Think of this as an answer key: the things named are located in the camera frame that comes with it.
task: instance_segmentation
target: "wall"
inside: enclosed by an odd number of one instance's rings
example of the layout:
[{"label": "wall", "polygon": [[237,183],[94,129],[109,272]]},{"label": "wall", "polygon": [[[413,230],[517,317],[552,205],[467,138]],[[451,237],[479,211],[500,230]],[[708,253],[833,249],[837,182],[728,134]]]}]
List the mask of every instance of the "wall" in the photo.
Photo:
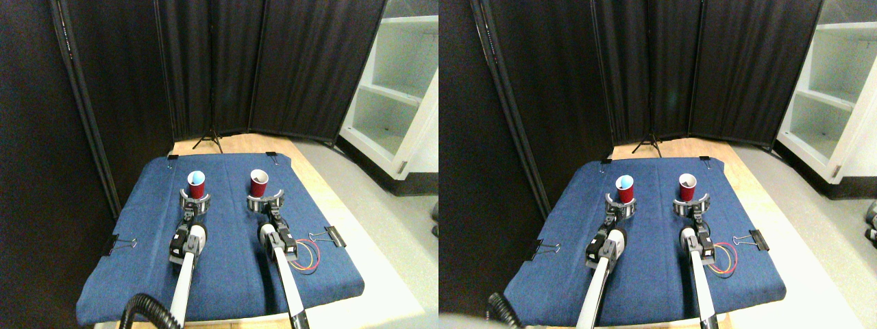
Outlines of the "wall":
[{"label": "wall", "polygon": [[409,162],[411,173],[438,173],[439,171],[439,115],[426,123],[426,136],[417,146]]},{"label": "wall", "polygon": [[844,177],[869,176],[877,177],[877,100],[871,103],[870,113],[862,123],[859,137],[854,142],[850,159],[847,160],[840,174]]}]

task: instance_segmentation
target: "red plastic cup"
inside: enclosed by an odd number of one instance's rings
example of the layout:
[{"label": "red plastic cup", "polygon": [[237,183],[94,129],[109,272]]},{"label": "red plastic cup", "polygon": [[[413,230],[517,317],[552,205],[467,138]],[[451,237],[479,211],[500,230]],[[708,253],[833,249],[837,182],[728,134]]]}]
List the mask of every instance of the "red plastic cup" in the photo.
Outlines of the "red plastic cup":
[{"label": "red plastic cup", "polygon": [[621,188],[621,177],[615,180],[615,188],[618,189],[618,198],[621,199],[622,204],[627,204],[633,200],[633,184],[627,189]]},{"label": "red plastic cup", "polygon": [[695,198],[695,186],[697,186],[697,178],[691,174],[682,174],[679,176],[679,197],[682,201],[688,202]]},{"label": "red plastic cup", "polygon": [[253,197],[262,197],[265,195],[265,188],[268,186],[268,173],[262,169],[255,169],[250,172],[250,195]]},{"label": "red plastic cup", "polygon": [[204,182],[207,181],[207,177],[205,176],[204,180],[201,181],[201,183],[194,184],[192,182],[192,177],[197,172],[199,172],[199,171],[196,170],[196,171],[189,173],[189,178],[187,178],[187,180],[189,181],[189,197],[191,197],[193,199],[200,199],[200,198],[204,197]]}]

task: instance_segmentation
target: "binder clip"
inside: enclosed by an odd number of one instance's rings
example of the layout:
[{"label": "binder clip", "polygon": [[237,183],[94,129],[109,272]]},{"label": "binder clip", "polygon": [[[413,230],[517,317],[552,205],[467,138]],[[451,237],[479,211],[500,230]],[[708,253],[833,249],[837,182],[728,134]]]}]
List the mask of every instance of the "binder clip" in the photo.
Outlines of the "binder clip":
[{"label": "binder clip", "polygon": [[612,163],[612,159],[603,159],[600,161],[600,173],[603,174],[606,172],[606,165]]},{"label": "binder clip", "polygon": [[[752,237],[752,240],[755,241],[755,243],[740,241],[749,237]],[[759,250],[770,251],[770,247],[767,246],[767,241],[765,241],[764,236],[761,235],[761,231],[759,230],[749,230],[749,235],[746,235],[745,237],[734,237],[734,246],[739,246],[741,243],[744,245],[757,246]]]},{"label": "binder clip", "polygon": [[[116,247],[116,241],[128,242],[128,244],[120,246],[120,247]],[[121,249],[121,248],[128,248],[128,247],[134,248],[136,246],[137,246],[137,239],[136,238],[131,239],[131,240],[121,240],[118,238],[118,234],[113,234],[106,241],[106,243],[103,244],[103,255],[109,256],[110,254],[112,254],[113,250]]]},{"label": "binder clip", "polygon": [[[341,234],[338,233],[338,230],[335,228],[335,226],[327,226],[327,227],[324,227],[324,229],[326,230],[326,232],[317,233],[317,234],[309,232],[308,239],[310,239],[313,242],[330,241],[330,242],[335,244],[335,247],[347,247],[347,244],[344,242],[344,239],[341,239]],[[317,236],[320,236],[323,234],[329,234],[329,239],[316,239]]]},{"label": "binder clip", "polygon": [[703,164],[705,164],[707,166],[707,169],[712,169],[712,166],[710,166],[710,163],[709,163],[712,160],[712,158],[710,158],[709,156],[706,156],[706,155],[701,155],[700,158],[701,158],[701,161],[703,161]]},{"label": "binder clip", "polygon": [[271,160],[275,162],[275,166],[280,165],[280,163],[277,162],[277,152],[265,152],[265,155],[271,157]]},{"label": "binder clip", "polygon": [[179,156],[179,155],[176,155],[176,154],[170,154],[170,155],[168,155],[168,169],[173,169],[173,168],[174,168],[174,162],[176,161],[176,158],[179,158],[179,157],[180,157],[180,156]]},{"label": "binder clip", "polygon": [[[560,251],[560,243],[558,243],[556,245],[547,245],[547,244],[542,243],[542,241],[543,241],[542,239],[533,241],[533,243],[531,244],[531,247],[530,247],[530,250],[532,250],[532,254],[530,254],[530,259],[528,261],[532,261],[532,260],[536,259],[536,255],[538,255],[538,254],[546,254],[546,253],[555,253],[556,254]],[[553,250],[539,251],[539,249],[541,247],[551,247],[554,249]]]}]

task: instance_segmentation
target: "white cabinet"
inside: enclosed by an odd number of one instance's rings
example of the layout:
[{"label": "white cabinet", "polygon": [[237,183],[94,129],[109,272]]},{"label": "white cabinet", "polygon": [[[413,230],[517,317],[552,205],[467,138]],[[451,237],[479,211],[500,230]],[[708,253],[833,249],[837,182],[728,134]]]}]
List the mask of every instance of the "white cabinet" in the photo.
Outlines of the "white cabinet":
[{"label": "white cabinet", "polygon": [[404,180],[439,171],[438,127],[439,17],[382,19],[341,137]]},{"label": "white cabinet", "polygon": [[877,176],[877,22],[816,26],[777,140],[827,183]]}]

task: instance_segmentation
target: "blue padded mat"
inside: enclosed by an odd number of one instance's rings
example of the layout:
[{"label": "blue padded mat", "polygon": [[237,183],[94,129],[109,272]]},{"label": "blue padded mat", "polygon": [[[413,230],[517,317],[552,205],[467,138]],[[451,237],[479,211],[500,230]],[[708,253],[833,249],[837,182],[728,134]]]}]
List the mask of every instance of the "blue padded mat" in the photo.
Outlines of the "blue padded mat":
[{"label": "blue padded mat", "polygon": [[[585,248],[605,217],[603,196],[617,199],[615,180],[634,178],[637,212],[619,226],[627,231],[624,253],[606,282],[598,325],[638,325],[697,318],[691,263],[679,243],[690,219],[676,216],[679,175],[697,177],[695,199],[709,193],[712,204],[704,219],[714,242],[732,243],[755,229],[724,176],[724,163],[713,159],[707,169],[697,158],[635,159],[604,166],[581,167],[548,216],[539,239],[561,244],[560,252],[526,261],[504,292],[525,325],[575,326],[594,270],[585,266]],[[735,246],[739,264],[734,275],[721,279],[708,268],[713,305],[719,313],[781,300],[786,286],[767,251]],[[727,256],[717,249],[717,265]]]},{"label": "blue padded mat", "polygon": [[[186,176],[193,170],[205,173],[204,191],[212,199],[204,215],[207,243],[192,278],[186,320],[249,318],[287,311],[276,263],[268,262],[256,236],[259,222],[267,217],[246,208],[250,171],[258,168],[268,172],[265,195],[274,195],[279,189],[286,192],[281,214],[296,239],[306,239],[308,232],[325,232],[329,223],[293,172],[290,159],[281,154],[276,159],[279,165],[265,154],[188,155],[171,161],[173,168],[168,168],[165,158],[150,161],[113,231],[120,239],[137,238],[138,244],[117,249],[98,262],[76,303],[79,324],[119,320],[128,299],[140,292],[170,307],[180,266],[168,261],[168,244],[182,218],[179,190],[188,187]],[[302,275],[292,271],[304,307],[361,295],[365,283],[347,251],[331,242],[317,243],[322,252],[317,272]],[[307,252],[299,255],[304,261],[309,259]]]}]

